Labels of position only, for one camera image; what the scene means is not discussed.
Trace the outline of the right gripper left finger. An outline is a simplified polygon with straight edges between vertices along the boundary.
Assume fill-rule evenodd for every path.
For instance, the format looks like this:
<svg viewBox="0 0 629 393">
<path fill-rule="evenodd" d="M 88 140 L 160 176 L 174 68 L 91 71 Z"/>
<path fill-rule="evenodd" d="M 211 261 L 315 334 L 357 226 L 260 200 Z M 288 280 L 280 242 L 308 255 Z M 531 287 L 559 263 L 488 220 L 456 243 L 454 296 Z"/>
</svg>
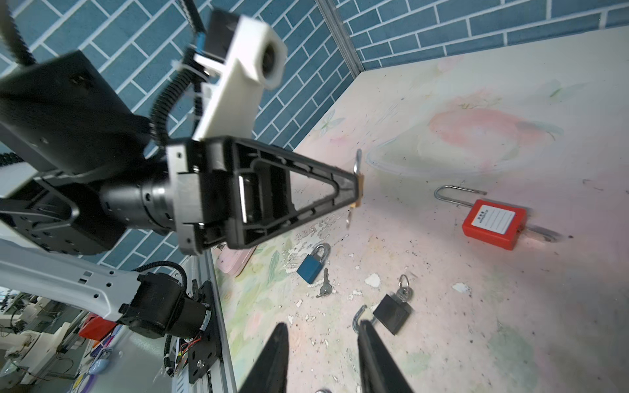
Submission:
<svg viewBox="0 0 629 393">
<path fill-rule="evenodd" d="M 289 353 L 288 326 L 277 324 L 239 392 L 286 393 Z"/>
</svg>

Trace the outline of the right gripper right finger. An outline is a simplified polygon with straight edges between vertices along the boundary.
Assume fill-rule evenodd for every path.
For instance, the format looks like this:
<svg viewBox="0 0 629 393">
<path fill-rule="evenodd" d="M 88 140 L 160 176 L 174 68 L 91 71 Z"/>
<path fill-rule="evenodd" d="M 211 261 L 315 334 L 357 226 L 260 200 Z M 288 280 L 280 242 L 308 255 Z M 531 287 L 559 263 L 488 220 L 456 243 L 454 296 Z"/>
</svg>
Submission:
<svg viewBox="0 0 629 393">
<path fill-rule="evenodd" d="M 357 343 L 363 392 L 413 392 L 370 322 L 359 323 Z"/>
</svg>

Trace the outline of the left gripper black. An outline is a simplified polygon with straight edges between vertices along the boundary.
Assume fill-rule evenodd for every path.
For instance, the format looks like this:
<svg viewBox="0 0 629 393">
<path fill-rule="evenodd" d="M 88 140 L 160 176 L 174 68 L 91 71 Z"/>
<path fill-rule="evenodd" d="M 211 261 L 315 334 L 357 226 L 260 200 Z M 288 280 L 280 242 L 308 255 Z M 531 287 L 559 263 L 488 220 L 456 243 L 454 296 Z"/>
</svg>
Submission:
<svg viewBox="0 0 629 393">
<path fill-rule="evenodd" d="M 357 200 L 352 172 L 251 139 L 177 139 L 166 162 L 185 255 L 249 249 Z"/>
</svg>

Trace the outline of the blue padlock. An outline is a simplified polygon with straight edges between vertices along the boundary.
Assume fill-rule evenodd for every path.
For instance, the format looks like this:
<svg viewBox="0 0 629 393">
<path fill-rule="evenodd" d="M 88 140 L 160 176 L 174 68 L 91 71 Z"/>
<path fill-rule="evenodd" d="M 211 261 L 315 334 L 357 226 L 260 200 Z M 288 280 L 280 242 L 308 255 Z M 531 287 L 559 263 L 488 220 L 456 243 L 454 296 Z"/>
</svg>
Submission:
<svg viewBox="0 0 629 393">
<path fill-rule="evenodd" d="M 331 246 L 322 242 L 317 244 L 297 269 L 297 274 L 308 284 L 314 283 L 329 258 Z"/>
</svg>

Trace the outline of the silver key of blue padlock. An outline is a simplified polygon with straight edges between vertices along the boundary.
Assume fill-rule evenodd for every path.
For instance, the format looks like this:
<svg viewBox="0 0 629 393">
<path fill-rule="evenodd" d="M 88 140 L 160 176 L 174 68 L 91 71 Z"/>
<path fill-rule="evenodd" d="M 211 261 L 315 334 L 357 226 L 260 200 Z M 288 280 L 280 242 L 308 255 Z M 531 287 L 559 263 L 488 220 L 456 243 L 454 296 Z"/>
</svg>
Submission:
<svg viewBox="0 0 629 393">
<path fill-rule="evenodd" d="M 329 269 L 324 269 L 324 281 L 322 286 L 319 289 L 319 294 L 316 296 L 317 298 L 326 297 L 332 294 L 334 288 L 329 281 Z"/>
</svg>

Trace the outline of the small brass padlock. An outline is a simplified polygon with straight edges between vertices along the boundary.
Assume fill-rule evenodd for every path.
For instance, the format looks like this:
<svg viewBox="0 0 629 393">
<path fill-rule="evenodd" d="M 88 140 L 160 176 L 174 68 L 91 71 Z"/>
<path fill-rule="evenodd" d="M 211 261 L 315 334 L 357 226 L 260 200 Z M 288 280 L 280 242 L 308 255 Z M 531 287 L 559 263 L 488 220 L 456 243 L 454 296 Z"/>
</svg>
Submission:
<svg viewBox="0 0 629 393">
<path fill-rule="evenodd" d="M 353 173 L 357 177 L 357 184 L 358 184 L 357 200 L 349 206 L 347 220 L 346 220 L 347 229 L 350 229 L 352 225 L 353 212 L 356 208 L 360 207 L 361 202 L 362 202 L 362 197 L 364 195 L 365 176 L 361 173 L 361 163 L 362 163 L 362 150 L 359 148 L 355 155 L 355 164 L 353 168 Z"/>
</svg>

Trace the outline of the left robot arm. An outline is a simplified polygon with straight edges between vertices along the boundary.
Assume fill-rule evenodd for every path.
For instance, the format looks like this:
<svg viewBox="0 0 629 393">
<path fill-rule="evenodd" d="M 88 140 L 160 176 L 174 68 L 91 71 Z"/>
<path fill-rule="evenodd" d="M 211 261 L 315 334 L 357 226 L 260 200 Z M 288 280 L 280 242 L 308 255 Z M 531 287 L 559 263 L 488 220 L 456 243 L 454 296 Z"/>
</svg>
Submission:
<svg viewBox="0 0 629 393">
<path fill-rule="evenodd" d="M 181 4 L 194 40 L 175 78 L 138 116 L 83 52 L 39 63 L 7 2 L 1 37 L 18 64 L 1 81 L 3 160 L 36 176 L 1 200 L 1 221 L 41 257 L 4 251 L 5 271 L 144 337 L 186 339 L 188 378 L 222 358 L 209 283 L 188 287 L 156 262 L 134 273 L 71 273 L 128 229 L 176 233 L 184 254 L 262 242 L 360 200 L 360 176 L 251 138 L 262 94 L 279 85 L 287 49 L 267 24 L 224 10 L 203 23 Z"/>
</svg>

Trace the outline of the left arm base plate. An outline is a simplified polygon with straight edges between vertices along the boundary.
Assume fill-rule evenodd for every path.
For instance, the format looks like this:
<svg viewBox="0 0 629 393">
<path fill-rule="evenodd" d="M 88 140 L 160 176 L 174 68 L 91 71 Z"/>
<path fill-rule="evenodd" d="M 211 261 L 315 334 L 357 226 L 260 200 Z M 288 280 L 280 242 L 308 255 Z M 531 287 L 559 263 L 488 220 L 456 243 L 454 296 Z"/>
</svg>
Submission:
<svg viewBox="0 0 629 393">
<path fill-rule="evenodd" d="M 199 296 L 200 303 L 206 308 L 206 316 L 195 343 L 188 347 L 188 382 L 190 384 L 204 378 L 215 362 L 222 357 L 216 299 L 211 281 L 205 281 L 201 285 Z"/>
</svg>

